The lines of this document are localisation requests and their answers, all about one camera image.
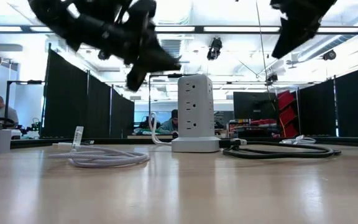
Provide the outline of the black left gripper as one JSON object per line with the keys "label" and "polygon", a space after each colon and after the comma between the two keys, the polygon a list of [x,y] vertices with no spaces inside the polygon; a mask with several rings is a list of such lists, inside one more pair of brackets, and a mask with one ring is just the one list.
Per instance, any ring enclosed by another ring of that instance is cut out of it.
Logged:
{"label": "black left gripper", "polygon": [[121,9],[114,21],[114,25],[124,32],[122,52],[117,56],[125,64],[130,64],[137,60],[141,48],[142,73],[181,69],[179,60],[166,52],[158,42],[142,43],[156,8],[155,0],[122,0]]}

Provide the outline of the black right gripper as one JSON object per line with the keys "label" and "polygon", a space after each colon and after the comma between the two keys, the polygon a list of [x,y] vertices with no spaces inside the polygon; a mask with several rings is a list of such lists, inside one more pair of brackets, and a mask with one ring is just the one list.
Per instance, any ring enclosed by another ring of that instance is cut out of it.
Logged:
{"label": "black right gripper", "polygon": [[270,0],[270,6],[279,10],[281,28],[271,56],[280,59],[312,39],[321,20],[337,0]]}

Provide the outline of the white tower power strip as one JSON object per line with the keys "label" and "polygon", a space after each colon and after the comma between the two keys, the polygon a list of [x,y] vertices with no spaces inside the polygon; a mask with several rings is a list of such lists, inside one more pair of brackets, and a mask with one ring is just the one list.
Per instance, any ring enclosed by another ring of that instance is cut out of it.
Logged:
{"label": "white tower power strip", "polygon": [[215,136],[213,83],[206,75],[178,79],[178,137],[173,152],[218,152]]}

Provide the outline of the overhead light bar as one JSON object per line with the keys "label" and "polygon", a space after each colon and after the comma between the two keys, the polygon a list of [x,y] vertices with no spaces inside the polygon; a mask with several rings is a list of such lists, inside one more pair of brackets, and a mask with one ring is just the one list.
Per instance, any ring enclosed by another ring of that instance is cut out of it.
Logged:
{"label": "overhead light bar", "polygon": [[[262,34],[276,35],[279,26],[157,26],[158,34]],[[0,34],[52,34],[46,26],[8,25],[0,26]],[[317,35],[358,35],[358,26],[322,26]]]}

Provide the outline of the person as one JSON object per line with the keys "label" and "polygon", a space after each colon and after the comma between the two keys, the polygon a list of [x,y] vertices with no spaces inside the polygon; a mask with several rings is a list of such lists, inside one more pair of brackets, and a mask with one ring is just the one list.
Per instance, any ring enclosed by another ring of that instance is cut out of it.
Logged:
{"label": "person", "polygon": [[7,118],[12,120],[14,124],[17,126],[19,124],[17,111],[14,108],[11,108],[10,106],[6,108],[3,98],[2,96],[0,96],[0,118],[5,117],[6,110],[7,110]]}
{"label": "person", "polygon": [[160,134],[173,134],[178,132],[178,110],[174,109],[171,112],[171,118],[163,122],[157,131]]}

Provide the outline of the red bin rack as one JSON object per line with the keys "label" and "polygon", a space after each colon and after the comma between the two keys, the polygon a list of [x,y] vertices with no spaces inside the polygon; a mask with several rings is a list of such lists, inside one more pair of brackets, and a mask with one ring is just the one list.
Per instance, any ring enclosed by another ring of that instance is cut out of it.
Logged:
{"label": "red bin rack", "polygon": [[289,90],[278,94],[279,122],[284,138],[293,138],[299,135],[297,101],[295,94]]}

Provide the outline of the black monitor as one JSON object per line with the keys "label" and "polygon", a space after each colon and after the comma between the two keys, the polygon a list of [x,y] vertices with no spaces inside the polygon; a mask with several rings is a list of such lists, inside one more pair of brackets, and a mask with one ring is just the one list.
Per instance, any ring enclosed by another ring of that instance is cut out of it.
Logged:
{"label": "black monitor", "polygon": [[235,119],[278,119],[278,100],[274,93],[233,93]]}

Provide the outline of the black partition curtain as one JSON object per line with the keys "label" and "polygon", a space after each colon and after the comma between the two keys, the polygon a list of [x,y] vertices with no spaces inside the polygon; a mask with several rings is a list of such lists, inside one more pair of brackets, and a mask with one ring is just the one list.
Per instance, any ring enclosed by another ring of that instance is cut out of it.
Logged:
{"label": "black partition curtain", "polygon": [[84,127],[84,138],[127,138],[134,129],[133,101],[48,51],[41,138],[72,138]]}
{"label": "black partition curtain", "polygon": [[303,88],[299,97],[302,134],[358,137],[358,70]]}

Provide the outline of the shelf with coloured boxes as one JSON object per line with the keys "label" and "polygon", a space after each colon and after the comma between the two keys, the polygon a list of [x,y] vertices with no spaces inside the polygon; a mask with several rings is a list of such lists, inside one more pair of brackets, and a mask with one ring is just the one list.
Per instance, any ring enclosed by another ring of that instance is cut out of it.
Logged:
{"label": "shelf with coloured boxes", "polygon": [[229,138],[279,137],[280,128],[274,119],[234,119],[226,125]]}

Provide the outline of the silver air duct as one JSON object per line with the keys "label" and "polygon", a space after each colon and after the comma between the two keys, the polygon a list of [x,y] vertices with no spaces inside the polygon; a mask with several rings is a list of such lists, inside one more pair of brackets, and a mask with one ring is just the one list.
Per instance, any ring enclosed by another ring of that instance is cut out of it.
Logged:
{"label": "silver air duct", "polygon": [[162,48],[174,58],[181,57],[181,47],[183,38],[177,35],[160,35],[160,45]]}

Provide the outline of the black aluminium table frame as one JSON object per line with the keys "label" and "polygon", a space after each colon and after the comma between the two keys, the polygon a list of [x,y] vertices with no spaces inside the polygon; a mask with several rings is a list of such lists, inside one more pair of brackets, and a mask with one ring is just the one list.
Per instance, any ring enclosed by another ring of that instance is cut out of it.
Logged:
{"label": "black aluminium table frame", "polygon": [[[358,146],[358,138],[343,138],[343,137],[314,137],[317,144],[329,145],[343,145],[343,146]],[[282,138],[247,138],[247,142],[280,142]],[[72,139],[21,139],[12,140],[11,149],[30,148],[30,147],[44,147],[51,146],[53,143],[59,142],[73,142]],[[150,136],[131,136],[130,138],[85,138],[81,142],[109,145],[109,144],[153,144]]]}

